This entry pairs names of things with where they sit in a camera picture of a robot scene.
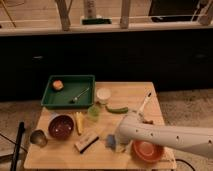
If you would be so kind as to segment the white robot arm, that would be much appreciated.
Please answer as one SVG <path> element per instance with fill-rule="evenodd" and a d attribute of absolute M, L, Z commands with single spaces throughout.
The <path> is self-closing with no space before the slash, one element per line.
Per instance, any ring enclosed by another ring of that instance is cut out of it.
<path fill-rule="evenodd" d="M 115 139 L 117 144 L 141 140 L 213 159 L 213 128 L 147 124 L 130 113 L 118 124 Z"/>

